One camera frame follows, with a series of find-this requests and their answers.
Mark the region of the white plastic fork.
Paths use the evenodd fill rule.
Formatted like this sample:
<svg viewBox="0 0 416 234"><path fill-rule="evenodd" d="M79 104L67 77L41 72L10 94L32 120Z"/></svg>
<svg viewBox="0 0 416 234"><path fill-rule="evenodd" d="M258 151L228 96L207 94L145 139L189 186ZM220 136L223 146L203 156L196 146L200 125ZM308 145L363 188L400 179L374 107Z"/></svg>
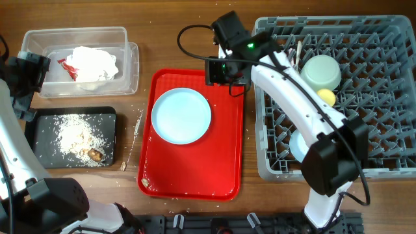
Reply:
<svg viewBox="0 0 416 234"><path fill-rule="evenodd" d="M291 63L294 63L295 54L296 54L296 50L293 49L293 48L289 48L287 55L288 55L288 59Z"/></svg>

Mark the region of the light blue plate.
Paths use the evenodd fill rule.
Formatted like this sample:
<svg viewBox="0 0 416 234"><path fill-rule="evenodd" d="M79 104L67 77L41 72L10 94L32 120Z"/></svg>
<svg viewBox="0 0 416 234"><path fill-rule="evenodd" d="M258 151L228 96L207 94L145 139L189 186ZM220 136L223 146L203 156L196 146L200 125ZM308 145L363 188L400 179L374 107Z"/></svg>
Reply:
<svg viewBox="0 0 416 234"><path fill-rule="evenodd" d="M173 88L163 93L151 111L155 132L176 145L199 140L207 132L211 118L207 99L190 88Z"/></svg>

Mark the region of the white napkin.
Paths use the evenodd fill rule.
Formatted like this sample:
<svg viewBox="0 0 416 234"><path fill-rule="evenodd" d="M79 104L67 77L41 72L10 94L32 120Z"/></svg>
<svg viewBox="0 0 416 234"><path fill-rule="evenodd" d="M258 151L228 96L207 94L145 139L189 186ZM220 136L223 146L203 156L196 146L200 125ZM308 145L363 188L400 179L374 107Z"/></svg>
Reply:
<svg viewBox="0 0 416 234"><path fill-rule="evenodd" d="M66 57L66 62L78 69L75 82L112 80L119 72L116 56L90 47L76 47L72 54Z"/></svg>

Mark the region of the white plastic spoon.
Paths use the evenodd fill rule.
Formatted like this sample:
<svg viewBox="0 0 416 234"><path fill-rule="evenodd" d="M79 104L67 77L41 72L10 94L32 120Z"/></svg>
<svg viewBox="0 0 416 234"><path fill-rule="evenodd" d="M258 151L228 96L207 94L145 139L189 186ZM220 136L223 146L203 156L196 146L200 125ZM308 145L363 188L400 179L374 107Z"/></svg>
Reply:
<svg viewBox="0 0 416 234"><path fill-rule="evenodd" d="M296 46L296 56L295 56L295 62L294 62L294 68L297 71L299 70L301 52L302 52L302 41L298 41L297 46Z"/></svg>

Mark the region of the food scraps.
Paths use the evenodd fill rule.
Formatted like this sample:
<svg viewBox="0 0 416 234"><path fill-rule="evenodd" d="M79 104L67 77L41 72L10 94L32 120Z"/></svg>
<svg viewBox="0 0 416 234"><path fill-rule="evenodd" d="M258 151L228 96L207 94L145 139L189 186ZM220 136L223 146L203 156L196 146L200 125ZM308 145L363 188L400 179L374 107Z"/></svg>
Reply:
<svg viewBox="0 0 416 234"><path fill-rule="evenodd" d="M98 129L101 123L89 123L94 120L86 114L68 114L54 117L54 131L57 134L55 145L62 158L74 156L82 166L104 166L107 157L105 150L110 140Z"/></svg>

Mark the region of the green bowl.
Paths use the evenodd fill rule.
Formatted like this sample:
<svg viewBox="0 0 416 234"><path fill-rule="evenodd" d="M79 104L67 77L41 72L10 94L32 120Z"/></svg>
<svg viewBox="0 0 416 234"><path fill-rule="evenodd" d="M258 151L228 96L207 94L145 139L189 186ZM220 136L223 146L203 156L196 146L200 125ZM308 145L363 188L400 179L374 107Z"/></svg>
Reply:
<svg viewBox="0 0 416 234"><path fill-rule="evenodd" d="M300 77L316 92L335 90L341 83L341 69L334 58L317 55L305 63Z"/></svg>

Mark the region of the yellow cup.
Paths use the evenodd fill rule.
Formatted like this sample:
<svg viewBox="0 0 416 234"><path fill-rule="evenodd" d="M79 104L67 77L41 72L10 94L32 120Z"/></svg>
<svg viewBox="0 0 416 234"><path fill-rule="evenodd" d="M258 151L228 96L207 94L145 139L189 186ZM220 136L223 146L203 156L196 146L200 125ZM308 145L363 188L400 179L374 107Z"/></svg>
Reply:
<svg viewBox="0 0 416 234"><path fill-rule="evenodd" d="M318 96L329 106L334 106L337 100L336 95L329 89L320 89L317 91Z"/></svg>

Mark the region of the light blue bowl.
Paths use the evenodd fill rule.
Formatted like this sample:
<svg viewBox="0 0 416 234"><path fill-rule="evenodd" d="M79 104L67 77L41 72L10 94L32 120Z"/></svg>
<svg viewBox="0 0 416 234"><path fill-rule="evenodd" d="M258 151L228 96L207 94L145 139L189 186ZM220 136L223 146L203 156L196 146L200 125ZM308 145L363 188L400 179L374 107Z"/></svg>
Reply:
<svg viewBox="0 0 416 234"><path fill-rule="evenodd" d="M306 142L299 130L295 130L292 132L289 140L289 149L292 156L299 163L302 163L309 150L309 147L306 145Z"/></svg>

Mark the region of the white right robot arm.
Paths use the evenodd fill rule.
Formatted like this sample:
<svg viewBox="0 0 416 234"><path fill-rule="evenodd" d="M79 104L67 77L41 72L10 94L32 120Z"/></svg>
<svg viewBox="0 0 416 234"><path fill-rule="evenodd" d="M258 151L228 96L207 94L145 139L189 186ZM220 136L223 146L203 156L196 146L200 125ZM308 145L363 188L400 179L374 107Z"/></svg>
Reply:
<svg viewBox="0 0 416 234"><path fill-rule="evenodd" d="M217 57L202 57L207 85L256 85L289 117L305 140L308 151L301 172L310 186L303 215L315 233L325 233L339 219L340 206L349 197L368 206L371 195L363 165L369 158L369 131L365 122L323 101L293 68L281 46L266 33L255 36L244 28L235 11L208 26L213 31Z"/></svg>

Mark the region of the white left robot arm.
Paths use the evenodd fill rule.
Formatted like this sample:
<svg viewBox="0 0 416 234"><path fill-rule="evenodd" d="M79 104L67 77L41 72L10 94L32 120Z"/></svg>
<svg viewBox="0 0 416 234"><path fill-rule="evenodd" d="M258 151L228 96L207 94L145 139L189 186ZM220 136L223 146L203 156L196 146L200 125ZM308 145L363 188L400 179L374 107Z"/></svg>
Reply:
<svg viewBox="0 0 416 234"><path fill-rule="evenodd" d="M87 198L72 178L54 178L40 164L19 124L31 122L50 59L1 53L1 231L3 233L144 233L119 203Z"/></svg>

